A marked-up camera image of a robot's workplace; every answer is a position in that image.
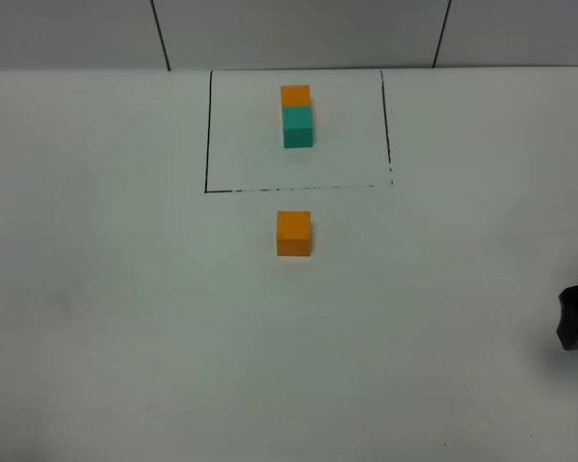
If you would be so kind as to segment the teal template block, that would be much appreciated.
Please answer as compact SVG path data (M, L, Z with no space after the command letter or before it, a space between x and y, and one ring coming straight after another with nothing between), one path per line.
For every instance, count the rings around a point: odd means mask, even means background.
M311 106L282 108L283 146L285 148L312 147L314 121Z

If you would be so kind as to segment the orange template block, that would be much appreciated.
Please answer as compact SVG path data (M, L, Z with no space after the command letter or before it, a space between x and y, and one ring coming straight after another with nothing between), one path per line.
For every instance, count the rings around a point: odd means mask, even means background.
M280 87L281 106L289 107L309 107L311 105L311 94L309 85L287 85Z

